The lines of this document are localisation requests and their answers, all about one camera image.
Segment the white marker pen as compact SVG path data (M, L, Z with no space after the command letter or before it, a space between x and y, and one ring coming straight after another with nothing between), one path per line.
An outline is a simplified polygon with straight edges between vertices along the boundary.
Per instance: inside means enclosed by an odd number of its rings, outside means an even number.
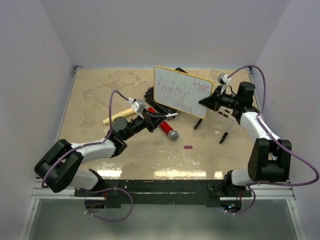
M173 117L173 116L176 116L176 115L178 115L179 113L170 113L170 114L166 114L165 116L167 117L167 118L169 118L169 117Z

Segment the yellow framed whiteboard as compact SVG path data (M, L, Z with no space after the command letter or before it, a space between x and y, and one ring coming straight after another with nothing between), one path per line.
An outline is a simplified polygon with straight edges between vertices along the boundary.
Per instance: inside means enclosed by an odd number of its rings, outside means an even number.
M212 94L214 83L211 80L156 65L153 88L156 103L200 119L207 117L208 108L199 101Z

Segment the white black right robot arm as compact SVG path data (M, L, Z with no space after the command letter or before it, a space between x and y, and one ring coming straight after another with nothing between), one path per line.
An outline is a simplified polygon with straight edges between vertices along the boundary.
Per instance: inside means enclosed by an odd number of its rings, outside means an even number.
M291 155L279 147L268 135L271 131L261 126L263 120L259 111L253 106L255 85L241 82L237 94L227 94L222 86L199 101L200 105L218 111L221 107L232 110L232 116L254 141L248 166L243 169L231 170L225 176L223 192L230 197L235 196L241 186L251 183L284 183L289 179Z

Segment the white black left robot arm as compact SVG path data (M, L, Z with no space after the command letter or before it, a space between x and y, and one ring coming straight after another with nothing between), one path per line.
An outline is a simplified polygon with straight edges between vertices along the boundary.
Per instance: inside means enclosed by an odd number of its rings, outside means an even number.
M128 121L117 117L112 122L105 138L87 143L70 143L58 140L34 167L42 179L42 187L59 193L67 187L86 189L92 196L99 196L104 190L102 177L94 170L80 169L84 163L115 158L127 148L126 140L144 129L152 133L166 115L144 110L140 116Z

